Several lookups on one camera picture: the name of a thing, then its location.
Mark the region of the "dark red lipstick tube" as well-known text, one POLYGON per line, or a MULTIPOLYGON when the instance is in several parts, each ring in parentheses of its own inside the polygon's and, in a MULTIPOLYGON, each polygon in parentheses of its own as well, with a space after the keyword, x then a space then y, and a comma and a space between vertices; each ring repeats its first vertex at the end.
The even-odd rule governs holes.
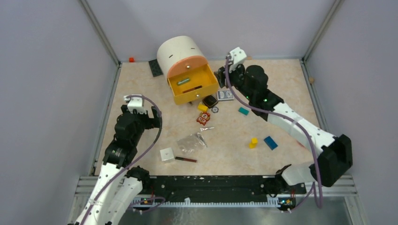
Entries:
POLYGON ((175 157, 175 160, 197 163, 196 159, 191 159, 186 157, 175 157))

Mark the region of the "green tube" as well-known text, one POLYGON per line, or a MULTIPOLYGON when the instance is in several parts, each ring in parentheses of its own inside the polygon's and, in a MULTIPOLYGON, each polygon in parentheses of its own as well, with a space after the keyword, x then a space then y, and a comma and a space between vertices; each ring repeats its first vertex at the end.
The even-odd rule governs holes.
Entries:
POLYGON ((183 79, 183 80, 178 81, 176 84, 177 84, 178 86, 180 86, 180 85, 183 85, 183 84, 185 84, 185 83, 188 83, 189 81, 190 81, 190 78, 185 78, 185 79, 183 79))

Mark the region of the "white round drawer organizer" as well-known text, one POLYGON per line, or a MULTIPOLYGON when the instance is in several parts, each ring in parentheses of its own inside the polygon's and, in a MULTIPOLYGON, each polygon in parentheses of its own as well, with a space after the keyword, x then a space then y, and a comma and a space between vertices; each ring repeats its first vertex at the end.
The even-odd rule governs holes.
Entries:
POLYGON ((219 89, 207 58, 189 36, 173 37, 162 43, 157 51, 157 60, 176 105, 213 95, 219 89), (190 78, 190 81, 180 86, 176 84, 185 78, 190 78), (199 85, 202 85, 201 89, 182 93, 199 85))

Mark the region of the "clear plastic wrapper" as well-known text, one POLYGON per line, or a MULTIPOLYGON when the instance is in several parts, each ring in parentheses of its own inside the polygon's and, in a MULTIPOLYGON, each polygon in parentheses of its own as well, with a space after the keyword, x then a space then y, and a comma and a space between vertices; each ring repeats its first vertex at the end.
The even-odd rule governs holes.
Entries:
POLYGON ((183 153, 193 153, 207 148, 207 143, 201 133, 194 133, 178 140, 177 145, 183 153))

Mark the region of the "brown lip gloss tube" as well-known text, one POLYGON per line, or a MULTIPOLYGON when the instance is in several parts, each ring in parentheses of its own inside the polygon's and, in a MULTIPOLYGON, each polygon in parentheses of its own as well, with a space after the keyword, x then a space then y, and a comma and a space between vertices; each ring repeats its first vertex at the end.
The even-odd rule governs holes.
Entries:
POLYGON ((193 87, 193 88, 184 90, 182 93, 183 93, 183 94, 184 94, 184 93, 188 93, 188 92, 191 92, 191 91, 194 91, 194 90, 197 90, 197 89, 201 89, 201 88, 202 88, 202 85, 199 85, 199 86, 196 86, 196 87, 193 87))

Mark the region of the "silver small tube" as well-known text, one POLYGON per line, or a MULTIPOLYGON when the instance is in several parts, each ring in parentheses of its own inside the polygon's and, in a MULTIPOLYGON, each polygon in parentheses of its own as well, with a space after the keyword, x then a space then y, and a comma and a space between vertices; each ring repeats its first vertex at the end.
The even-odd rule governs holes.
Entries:
POLYGON ((214 129, 214 127, 201 127, 200 132, 206 131, 206 130, 211 130, 214 129))

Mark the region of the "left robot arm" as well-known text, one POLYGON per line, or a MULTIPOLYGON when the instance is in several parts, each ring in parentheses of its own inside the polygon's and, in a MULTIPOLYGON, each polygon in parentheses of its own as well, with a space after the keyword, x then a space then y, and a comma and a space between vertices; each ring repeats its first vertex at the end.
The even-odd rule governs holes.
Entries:
POLYGON ((115 134, 105 151, 93 191, 74 225, 117 225, 138 194, 149 191, 149 172, 135 167, 157 143, 162 132, 159 107, 143 95, 124 96, 122 114, 116 119, 115 134), (137 154, 145 130, 158 129, 149 147, 137 154))

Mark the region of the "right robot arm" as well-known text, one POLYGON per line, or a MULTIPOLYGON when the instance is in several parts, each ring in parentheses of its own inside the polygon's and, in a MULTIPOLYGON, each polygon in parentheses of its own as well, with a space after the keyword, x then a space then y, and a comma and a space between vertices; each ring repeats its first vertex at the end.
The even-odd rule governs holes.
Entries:
POLYGON ((268 89, 268 76, 258 65, 239 64, 233 71, 223 66, 215 72, 220 87, 230 88, 233 95, 239 91, 248 102, 244 106, 294 138, 307 148, 313 160, 286 165, 276 172, 275 187, 288 193, 294 185, 317 181, 324 187, 333 186, 353 165, 352 142, 346 135, 336 136, 300 116, 281 97, 268 89))

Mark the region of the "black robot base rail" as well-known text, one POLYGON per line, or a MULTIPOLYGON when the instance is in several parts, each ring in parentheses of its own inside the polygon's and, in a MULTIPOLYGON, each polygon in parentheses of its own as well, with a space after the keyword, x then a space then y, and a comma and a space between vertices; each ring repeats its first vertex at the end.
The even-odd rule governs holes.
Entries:
POLYGON ((161 196, 167 203, 262 203, 292 194, 306 194, 303 183, 288 186, 281 179, 263 175, 152 176, 144 182, 141 195, 161 196))

